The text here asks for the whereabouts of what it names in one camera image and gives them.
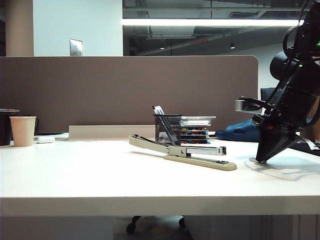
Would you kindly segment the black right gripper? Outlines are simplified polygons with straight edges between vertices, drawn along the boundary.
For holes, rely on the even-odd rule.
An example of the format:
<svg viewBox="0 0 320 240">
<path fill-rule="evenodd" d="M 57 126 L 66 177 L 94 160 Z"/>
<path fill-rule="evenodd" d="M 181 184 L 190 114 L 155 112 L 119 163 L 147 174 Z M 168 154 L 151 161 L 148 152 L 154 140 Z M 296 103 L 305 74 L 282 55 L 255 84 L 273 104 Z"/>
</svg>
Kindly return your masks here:
<svg viewBox="0 0 320 240">
<path fill-rule="evenodd" d="M 319 97 L 314 89 L 286 86 L 274 104 L 253 99 L 258 107 L 265 108 L 264 115 L 253 118 L 259 131 L 259 141 L 255 160 L 267 162 L 283 150 L 291 147 L 302 138 L 297 135 L 299 129 L 312 126 L 319 116 L 307 121 L 307 115 Z"/>
</svg>

